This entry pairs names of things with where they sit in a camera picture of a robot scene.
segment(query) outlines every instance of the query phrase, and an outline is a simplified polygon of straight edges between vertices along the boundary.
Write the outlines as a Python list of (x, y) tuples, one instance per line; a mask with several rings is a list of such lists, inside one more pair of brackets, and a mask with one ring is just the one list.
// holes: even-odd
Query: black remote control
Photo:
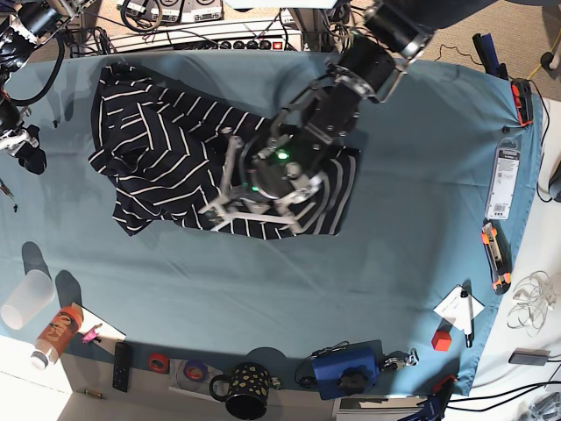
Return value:
[(113, 361), (113, 389), (124, 393), (129, 391), (131, 364), (131, 346), (124, 342), (117, 342), (115, 344), (115, 360)]

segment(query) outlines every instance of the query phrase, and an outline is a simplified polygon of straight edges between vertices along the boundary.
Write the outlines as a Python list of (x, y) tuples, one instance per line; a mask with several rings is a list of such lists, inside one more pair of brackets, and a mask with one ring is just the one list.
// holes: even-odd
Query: black mug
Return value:
[[(228, 393), (218, 395), (214, 383), (228, 382)], [(210, 394), (217, 401), (226, 402), (226, 410), (239, 419), (258, 419), (266, 413), (271, 375), (268, 370), (253, 362), (234, 367), (231, 375), (217, 375), (210, 381)]]

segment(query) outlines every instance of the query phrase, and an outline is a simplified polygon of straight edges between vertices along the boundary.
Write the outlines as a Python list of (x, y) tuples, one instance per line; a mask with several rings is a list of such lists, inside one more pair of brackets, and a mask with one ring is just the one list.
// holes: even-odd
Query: clear plastic cup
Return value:
[(0, 317), (19, 330), (54, 298), (54, 282), (40, 270), (30, 270), (0, 307)]

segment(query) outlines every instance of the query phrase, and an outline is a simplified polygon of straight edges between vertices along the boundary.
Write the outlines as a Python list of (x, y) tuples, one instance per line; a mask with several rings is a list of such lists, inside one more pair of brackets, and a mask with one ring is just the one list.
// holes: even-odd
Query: red block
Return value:
[(432, 337), (430, 342), (432, 344), (432, 348), (435, 351), (448, 351), (450, 344), (452, 343), (452, 338), (448, 332), (443, 331), (436, 331), (435, 336)]

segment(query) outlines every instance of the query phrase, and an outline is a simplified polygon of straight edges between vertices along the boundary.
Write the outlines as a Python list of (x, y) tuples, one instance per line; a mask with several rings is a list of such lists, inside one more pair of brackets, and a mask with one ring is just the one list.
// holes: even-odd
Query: black and white striped shirt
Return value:
[[(129, 234), (153, 220), (184, 228), (214, 227), (197, 213), (220, 194), (230, 127), (243, 141), (270, 120), (213, 101), (155, 85), (141, 69), (113, 63), (102, 69), (92, 108), (96, 151), (91, 166), (115, 185), (113, 218)], [(325, 177), (309, 200), (291, 205), (306, 234), (337, 234), (344, 219), (359, 151), (334, 146), (323, 163)], [(275, 215), (274, 209), (267, 214)], [(294, 234), (287, 225), (236, 219), (220, 232), (259, 239)]]

